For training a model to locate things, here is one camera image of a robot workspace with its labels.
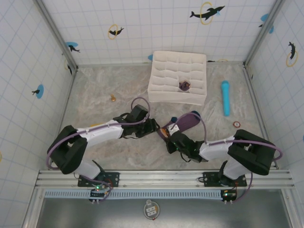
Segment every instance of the white storage organizer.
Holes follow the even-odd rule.
[[[180,83],[190,83],[188,91]],[[150,102],[203,105],[207,96],[206,55],[155,51],[148,86]]]

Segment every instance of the red ring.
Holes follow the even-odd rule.
[[[239,121],[235,121],[235,122],[233,122],[233,126],[236,127],[236,128],[239,128],[239,127],[241,126],[241,124],[240,124]]]

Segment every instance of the marble floor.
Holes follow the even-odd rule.
[[[151,103],[151,118],[160,126],[172,116],[196,110],[207,126],[209,141],[234,135],[234,121],[241,129],[261,136],[241,64],[207,64],[207,98],[203,106],[178,103]],[[131,102],[138,96],[148,98],[147,88],[151,65],[100,66],[80,68],[67,104],[62,127],[89,127],[130,112]],[[221,82],[230,82],[230,116],[223,115]],[[112,102],[110,94],[116,101]],[[191,139],[203,140],[202,124],[185,131]],[[157,133],[141,139],[110,140],[89,148],[84,158],[95,160],[104,169],[120,170],[189,170],[218,169],[224,159],[204,163],[184,162],[179,153],[169,154]]]

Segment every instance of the white tiled wall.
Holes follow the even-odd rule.
[[[72,79],[64,60],[32,0],[0,1],[1,228],[21,226],[45,166]]]
[[[275,0],[44,0],[78,64],[142,63],[156,50],[244,61]],[[203,25],[191,12],[225,6]],[[113,24],[124,28],[109,39]]]
[[[274,26],[249,70],[270,138],[285,152],[278,163],[291,170],[304,206],[304,1],[286,1]]]

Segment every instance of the blue cylinder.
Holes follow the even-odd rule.
[[[221,88],[223,92],[223,106],[224,106],[224,116],[230,115],[230,101],[229,101],[229,82],[223,81]]]

